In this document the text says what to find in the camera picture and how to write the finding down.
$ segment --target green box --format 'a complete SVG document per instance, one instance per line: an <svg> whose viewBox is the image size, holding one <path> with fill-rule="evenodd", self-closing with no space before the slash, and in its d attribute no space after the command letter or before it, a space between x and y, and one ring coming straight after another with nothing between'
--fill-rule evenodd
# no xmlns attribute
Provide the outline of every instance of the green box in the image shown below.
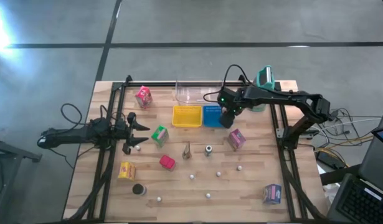
<svg viewBox="0 0 383 224"><path fill-rule="evenodd" d="M151 136L151 138L159 147L162 147L166 140L168 140L169 138L168 129L162 125L159 125L158 128L155 130L154 134Z"/></svg>

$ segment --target red cube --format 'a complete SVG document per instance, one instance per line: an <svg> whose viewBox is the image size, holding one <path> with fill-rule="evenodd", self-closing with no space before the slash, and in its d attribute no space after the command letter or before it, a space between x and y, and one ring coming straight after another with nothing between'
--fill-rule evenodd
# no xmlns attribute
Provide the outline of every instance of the red cube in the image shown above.
<svg viewBox="0 0 383 224"><path fill-rule="evenodd" d="M172 171L174 169L174 166L176 165L176 162L174 159L170 158L167 155L163 155L159 163L167 170Z"/></svg>

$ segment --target clear plastic container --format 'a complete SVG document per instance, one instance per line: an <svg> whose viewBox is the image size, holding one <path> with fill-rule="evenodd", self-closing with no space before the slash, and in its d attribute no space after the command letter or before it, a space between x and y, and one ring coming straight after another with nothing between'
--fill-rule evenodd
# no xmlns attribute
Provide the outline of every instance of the clear plastic container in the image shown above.
<svg viewBox="0 0 383 224"><path fill-rule="evenodd" d="M203 96L206 93L219 91L222 82L202 80L204 79L195 78L195 81L176 80L176 100L179 102L179 105L205 105L212 103L205 101ZM207 95L206 99L216 101L217 93Z"/></svg>

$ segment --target pink box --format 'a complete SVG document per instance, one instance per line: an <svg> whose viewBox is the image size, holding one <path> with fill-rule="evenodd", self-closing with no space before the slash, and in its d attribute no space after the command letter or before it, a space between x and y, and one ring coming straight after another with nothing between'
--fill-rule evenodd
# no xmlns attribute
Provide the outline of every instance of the pink box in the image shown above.
<svg viewBox="0 0 383 224"><path fill-rule="evenodd" d="M247 141L238 128L229 134L227 140L235 151L240 149Z"/></svg>
<svg viewBox="0 0 383 224"><path fill-rule="evenodd" d="M136 99L140 107L144 109L153 101L149 88L145 86L140 87L139 92L136 94Z"/></svg>

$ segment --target yellow box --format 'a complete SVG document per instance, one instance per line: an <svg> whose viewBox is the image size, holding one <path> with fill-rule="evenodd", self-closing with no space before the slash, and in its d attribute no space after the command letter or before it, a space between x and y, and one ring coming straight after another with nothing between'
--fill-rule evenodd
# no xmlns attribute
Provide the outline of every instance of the yellow box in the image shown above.
<svg viewBox="0 0 383 224"><path fill-rule="evenodd" d="M135 180L136 167L130 162L122 162L118 178Z"/></svg>

